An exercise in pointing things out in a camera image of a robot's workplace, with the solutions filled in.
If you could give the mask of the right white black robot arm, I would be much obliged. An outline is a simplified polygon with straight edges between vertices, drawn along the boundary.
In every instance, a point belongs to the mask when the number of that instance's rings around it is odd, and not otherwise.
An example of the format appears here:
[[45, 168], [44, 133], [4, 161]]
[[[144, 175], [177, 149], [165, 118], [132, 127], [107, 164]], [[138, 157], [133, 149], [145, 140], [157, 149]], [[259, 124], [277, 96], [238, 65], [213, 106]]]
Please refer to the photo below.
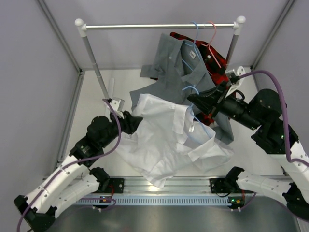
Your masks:
[[228, 94], [226, 83], [210, 90], [191, 94], [187, 99], [202, 113], [213, 117], [222, 113], [239, 124], [255, 131], [251, 138], [277, 160], [292, 179], [282, 182], [233, 167], [225, 178], [213, 182], [212, 192], [240, 193], [250, 191], [281, 203], [298, 218], [309, 218], [309, 157], [294, 132], [284, 135], [280, 98], [271, 89], [260, 90], [246, 103], [244, 98]]

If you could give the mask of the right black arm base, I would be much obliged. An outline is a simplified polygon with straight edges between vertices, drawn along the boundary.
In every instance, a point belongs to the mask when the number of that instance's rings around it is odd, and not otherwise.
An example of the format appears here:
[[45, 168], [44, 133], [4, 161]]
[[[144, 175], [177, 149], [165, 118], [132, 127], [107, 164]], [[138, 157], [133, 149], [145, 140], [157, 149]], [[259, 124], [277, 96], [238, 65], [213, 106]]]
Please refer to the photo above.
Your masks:
[[246, 200], [247, 193], [253, 193], [248, 190], [240, 189], [236, 183], [228, 183], [225, 178], [210, 179], [211, 193], [221, 198], [228, 198], [228, 206], [230, 211], [241, 211], [252, 202], [255, 195], [249, 200]]

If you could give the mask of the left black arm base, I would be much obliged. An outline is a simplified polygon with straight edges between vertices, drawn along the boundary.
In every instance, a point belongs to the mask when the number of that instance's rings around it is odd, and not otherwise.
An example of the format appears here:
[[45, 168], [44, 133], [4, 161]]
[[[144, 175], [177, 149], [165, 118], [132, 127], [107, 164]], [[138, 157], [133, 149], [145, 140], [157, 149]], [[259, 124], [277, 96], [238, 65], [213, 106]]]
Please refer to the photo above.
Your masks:
[[105, 193], [122, 194], [124, 192], [125, 179], [124, 178], [111, 178], [105, 189]]

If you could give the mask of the white shirt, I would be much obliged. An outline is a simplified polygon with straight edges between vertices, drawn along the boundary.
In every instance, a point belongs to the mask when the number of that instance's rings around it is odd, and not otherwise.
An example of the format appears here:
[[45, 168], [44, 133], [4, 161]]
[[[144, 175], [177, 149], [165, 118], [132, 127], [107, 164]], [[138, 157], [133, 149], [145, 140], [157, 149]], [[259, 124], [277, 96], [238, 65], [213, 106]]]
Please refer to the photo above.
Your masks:
[[143, 117], [137, 130], [123, 133], [116, 149], [120, 157], [158, 188], [179, 170], [193, 164], [203, 172], [228, 163], [233, 151], [190, 115], [189, 106], [141, 94], [133, 116]]

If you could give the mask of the light blue hanger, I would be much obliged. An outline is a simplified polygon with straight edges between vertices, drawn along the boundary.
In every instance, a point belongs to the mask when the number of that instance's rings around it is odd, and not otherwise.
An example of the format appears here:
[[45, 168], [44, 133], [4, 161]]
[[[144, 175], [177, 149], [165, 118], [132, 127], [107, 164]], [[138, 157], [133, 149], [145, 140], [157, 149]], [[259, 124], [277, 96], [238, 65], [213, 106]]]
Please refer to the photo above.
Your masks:
[[[199, 91], [195, 86], [186, 86], [182, 89], [182, 91], [187, 90], [187, 89], [192, 89], [196, 92], [197, 95], [199, 95]], [[204, 132], [206, 133], [206, 135], [208, 136], [209, 139], [211, 139], [211, 134], [208, 132], [208, 130], [206, 129], [206, 126], [194, 115], [193, 112], [193, 103], [189, 106], [190, 108], [190, 115], [199, 123], [199, 125], [203, 128]]]

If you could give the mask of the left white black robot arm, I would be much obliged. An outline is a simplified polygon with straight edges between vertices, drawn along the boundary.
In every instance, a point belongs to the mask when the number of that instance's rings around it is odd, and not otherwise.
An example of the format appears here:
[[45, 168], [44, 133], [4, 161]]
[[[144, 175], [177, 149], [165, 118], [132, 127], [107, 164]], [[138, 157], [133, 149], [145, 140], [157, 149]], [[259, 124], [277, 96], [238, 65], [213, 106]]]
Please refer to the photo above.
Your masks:
[[123, 117], [97, 116], [57, 169], [27, 195], [19, 195], [14, 204], [34, 232], [48, 230], [60, 214], [82, 197], [103, 193], [109, 188], [109, 175], [103, 168], [91, 168], [101, 157], [110, 154], [104, 148], [113, 140], [120, 143], [122, 133], [133, 134], [143, 118], [128, 111]]

